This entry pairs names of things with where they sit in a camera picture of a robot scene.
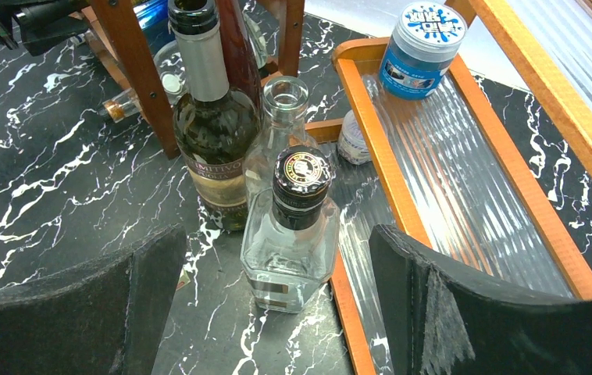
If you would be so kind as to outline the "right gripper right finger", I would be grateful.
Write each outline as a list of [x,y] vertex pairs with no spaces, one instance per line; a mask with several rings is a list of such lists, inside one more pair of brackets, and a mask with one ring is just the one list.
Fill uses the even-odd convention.
[[492,277],[380,224],[369,250],[397,374],[592,374],[592,299]]

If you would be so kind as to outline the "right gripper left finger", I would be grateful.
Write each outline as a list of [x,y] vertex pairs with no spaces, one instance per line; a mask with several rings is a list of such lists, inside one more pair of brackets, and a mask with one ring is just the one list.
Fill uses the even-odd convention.
[[0,374],[150,374],[186,252],[172,225],[0,290]]

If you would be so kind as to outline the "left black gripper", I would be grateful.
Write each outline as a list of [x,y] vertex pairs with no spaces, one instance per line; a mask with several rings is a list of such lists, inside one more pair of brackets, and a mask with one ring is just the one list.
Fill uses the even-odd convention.
[[72,15],[89,1],[0,1],[0,45],[21,45],[32,55],[46,53],[59,43],[87,30],[87,23]]

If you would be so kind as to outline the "clear bottle gold label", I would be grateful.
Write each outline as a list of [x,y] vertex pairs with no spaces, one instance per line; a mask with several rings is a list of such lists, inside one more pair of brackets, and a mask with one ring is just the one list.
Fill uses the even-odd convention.
[[249,209],[240,260],[260,309],[299,313],[332,276],[340,210],[317,148],[294,145],[276,158],[271,185]]

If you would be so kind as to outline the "green wine bottle brown label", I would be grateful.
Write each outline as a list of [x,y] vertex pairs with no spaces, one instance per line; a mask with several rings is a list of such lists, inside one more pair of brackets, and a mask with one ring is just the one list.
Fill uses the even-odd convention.
[[248,215],[243,163],[259,133],[253,101],[230,85],[214,1],[170,1],[174,33],[187,77],[173,127],[194,186],[214,224],[243,230]]

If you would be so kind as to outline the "dark red wine bottle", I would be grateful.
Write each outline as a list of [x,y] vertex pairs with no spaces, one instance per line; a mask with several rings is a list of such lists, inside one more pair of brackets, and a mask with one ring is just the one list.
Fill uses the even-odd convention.
[[226,74],[230,85],[243,91],[261,112],[262,86],[239,1],[215,0]]

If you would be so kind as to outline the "clear glass bottle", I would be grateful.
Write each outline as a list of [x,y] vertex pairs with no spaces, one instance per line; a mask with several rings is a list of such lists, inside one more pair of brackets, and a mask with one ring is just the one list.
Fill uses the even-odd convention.
[[270,188],[277,156],[293,145],[315,148],[317,142],[305,130],[308,108],[306,84],[292,76],[275,77],[264,86],[262,128],[244,157],[247,203]]

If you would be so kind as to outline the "blue patterned bottle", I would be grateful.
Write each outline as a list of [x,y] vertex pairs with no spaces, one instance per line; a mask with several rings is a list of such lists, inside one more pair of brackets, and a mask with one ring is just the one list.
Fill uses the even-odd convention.
[[168,14],[167,0],[132,1],[133,11],[142,30],[162,22]]

